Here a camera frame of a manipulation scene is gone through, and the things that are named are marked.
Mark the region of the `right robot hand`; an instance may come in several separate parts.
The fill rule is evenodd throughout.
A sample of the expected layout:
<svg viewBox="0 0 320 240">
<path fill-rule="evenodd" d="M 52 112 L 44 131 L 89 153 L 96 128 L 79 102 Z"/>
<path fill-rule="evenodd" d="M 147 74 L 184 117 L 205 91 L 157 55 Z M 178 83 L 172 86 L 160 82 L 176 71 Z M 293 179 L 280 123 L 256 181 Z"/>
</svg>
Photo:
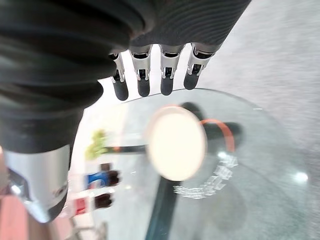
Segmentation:
<svg viewBox="0 0 320 240">
<path fill-rule="evenodd" d="M 248 7 L 247 0 L 3 0 L 0 3 L 0 145 L 11 191 L 40 223 L 62 211 L 85 108 L 113 77 L 128 97 L 121 53 L 138 92 L 150 92 L 151 47 L 161 47 L 162 94 L 191 44 L 184 87 L 200 74 Z"/>
</svg>

